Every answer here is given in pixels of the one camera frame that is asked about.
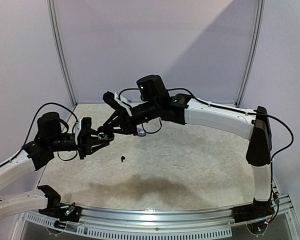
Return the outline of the black earbud case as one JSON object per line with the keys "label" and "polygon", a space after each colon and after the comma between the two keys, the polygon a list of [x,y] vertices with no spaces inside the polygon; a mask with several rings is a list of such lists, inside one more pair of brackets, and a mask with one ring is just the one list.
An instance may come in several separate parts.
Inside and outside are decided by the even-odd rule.
{"label": "black earbud case", "polygon": [[108,141],[108,142],[111,142],[115,139],[115,135],[113,132],[111,132],[110,130],[108,129],[105,129],[103,126],[100,126],[98,129],[97,129],[97,137],[100,141]]}

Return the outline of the purple earbud charging case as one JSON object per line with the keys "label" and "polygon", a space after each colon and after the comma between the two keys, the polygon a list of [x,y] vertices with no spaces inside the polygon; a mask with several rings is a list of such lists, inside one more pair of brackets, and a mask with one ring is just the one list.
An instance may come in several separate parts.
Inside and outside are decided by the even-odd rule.
{"label": "purple earbud charging case", "polygon": [[145,137],[147,133],[142,128],[137,128],[137,135],[139,137]]}

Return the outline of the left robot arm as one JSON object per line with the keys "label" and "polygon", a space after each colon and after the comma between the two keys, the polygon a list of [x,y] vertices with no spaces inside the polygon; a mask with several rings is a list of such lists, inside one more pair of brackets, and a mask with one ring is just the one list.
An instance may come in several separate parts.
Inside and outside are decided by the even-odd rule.
{"label": "left robot arm", "polygon": [[[54,111],[43,114],[37,120],[34,140],[0,164],[0,191],[20,177],[46,166],[54,159],[55,153],[75,151],[80,159],[84,159],[114,140],[113,133],[92,129],[90,117],[77,121],[73,133],[62,132],[62,125],[68,126]],[[32,210],[39,210],[41,214],[61,222],[78,222],[82,209],[74,203],[61,203],[61,196],[49,185],[19,194],[0,195],[0,220]]]}

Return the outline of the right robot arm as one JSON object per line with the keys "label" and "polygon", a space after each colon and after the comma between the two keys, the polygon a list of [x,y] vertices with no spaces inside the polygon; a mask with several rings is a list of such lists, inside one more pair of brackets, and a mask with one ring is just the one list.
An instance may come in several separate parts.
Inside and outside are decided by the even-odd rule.
{"label": "right robot arm", "polygon": [[246,160],[252,167],[254,198],[248,213],[259,218],[268,210],[272,196],[271,150],[272,135],[264,107],[241,109],[206,102],[192,93],[170,96],[159,75],[148,75],[137,82],[140,99],[135,107],[121,93],[103,94],[103,101],[115,111],[102,130],[122,135],[136,135],[137,126],[160,118],[180,125],[196,125],[235,134],[249,141]]}

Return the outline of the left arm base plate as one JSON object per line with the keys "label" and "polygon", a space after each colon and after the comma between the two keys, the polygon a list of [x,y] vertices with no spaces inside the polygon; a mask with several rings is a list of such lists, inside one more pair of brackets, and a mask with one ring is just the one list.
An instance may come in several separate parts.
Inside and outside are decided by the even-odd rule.
{"label": "left arm base plate", "polygon": [[42,215],[58,219],[60,222],[78,223],[82,215],[83,208],[75,204],[61,204],[60,206],[39,209]]}

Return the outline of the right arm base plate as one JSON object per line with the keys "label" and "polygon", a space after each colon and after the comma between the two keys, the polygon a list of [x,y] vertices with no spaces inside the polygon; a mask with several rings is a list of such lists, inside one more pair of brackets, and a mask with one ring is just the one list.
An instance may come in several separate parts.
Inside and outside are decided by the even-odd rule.
{"label": "right arm base plate", "polygon": [[263,220],[266,217],[273,217],[276,213],[271,205],[254,205],[253,203],[233,207],[231,212],[235,223]]}

